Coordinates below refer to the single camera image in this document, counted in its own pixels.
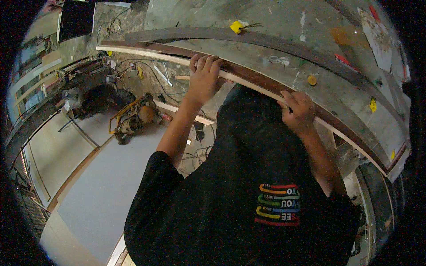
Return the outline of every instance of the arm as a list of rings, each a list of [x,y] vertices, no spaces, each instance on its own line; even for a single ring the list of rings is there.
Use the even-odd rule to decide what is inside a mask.
[[[199,58],[196,54],[191,58],[188,92],[157,147],[157,151],[167,153],[175,167],[182,160],[195,117],[201,107],[213,98],[216,92],[221,63],[222,60],[216,56]]]
[[[301,139],[312,161],[314,176],[324,191],[330,196],[331,192],[347,195],[346,187],[340,176],[339,169],[325,149],[317,131],[314,128],[314,103],[304,92],[281,91],[287,104],[278,102],[283,108],[282,121]]]

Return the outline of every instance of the finger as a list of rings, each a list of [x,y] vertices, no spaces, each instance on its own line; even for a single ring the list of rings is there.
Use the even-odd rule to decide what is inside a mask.
[[[208,55],[205,55],[198,60],[197,72],[200,72],[201,70],[204,69],[204,65],[206,64],[207,57],[208,57]]]
[[[191,57],[191,61],[189,62],[189,68],[191,69],[191,72],[195,72],[197,70],[195,63],[198,61],[200,56],[198,54],[195,54],[193,57]]]
[[[204,70],[209,72],[210,68],[212,67],[213,62],[218,60],[218,59],[219,59],[219,57],[216,56],[216,55],[207,57],[206,64],[204,65]]]
[[[213,73],[217,76],[219,76],[219,71],[220,71],[220,66],[222,65],[223,60],[222,59],[218,59],[216,61],[213,62],[212,67],[210,69],[210,73]]]
[[[287,104],[285,104],[284,102],[282,102],[282,101],[276,101],[282,108],[286,108],[287,107]]]
[[[287,119],[289,119],[290,115],[292,114],[290,113],[290,109],[288,108],[288,106],[282,106],[282,121],[286,121]]]
[[[309,101],[309,96],[304,92],[293,92],[291,95],[296,99],[298,103]]]
[[[281,94],[284,96],[284,100],[287,103],[287,105],[290,106],[290,108],[292,108],[293,110],[297,108],[297,106],[299,104],[297,103],[297,101],[293,97],[293,95],[290,94],[290,92],[288,92],[288,91],[281,91]]]

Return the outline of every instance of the colorful print on shirt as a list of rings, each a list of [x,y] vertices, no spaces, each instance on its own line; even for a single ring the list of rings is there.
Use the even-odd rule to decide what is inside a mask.
[[[299,225],[300,194],[297,185],[261,184],[259,190],[255,222],[272,226]]]

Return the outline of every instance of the black t-shirt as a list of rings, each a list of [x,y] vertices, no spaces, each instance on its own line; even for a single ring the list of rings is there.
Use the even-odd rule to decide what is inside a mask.
[[[277,103],[223,106],[207,160],[186,179],[148,161],[124,228],[136,265],[345,265],[360,210],[326,197]]]

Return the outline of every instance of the hand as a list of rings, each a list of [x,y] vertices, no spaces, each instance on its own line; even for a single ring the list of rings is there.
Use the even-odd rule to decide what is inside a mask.
[[[314,129],[315,107],[304,92],[281,91],[287,104],[278,101],[282,107],[282,121],[299,137],[310,134]]]
[[[220,80],[221,84],[218,84],[221,64],[222,59],[219,59],[218,56],[206,55],[199,58],[198,54],[194,55],[189,65],[191,69],[190,83],[185,98],[200,105],[200,107],[213,98],[220,88],[217,88],[217,85],[223,85],[222,80]]]

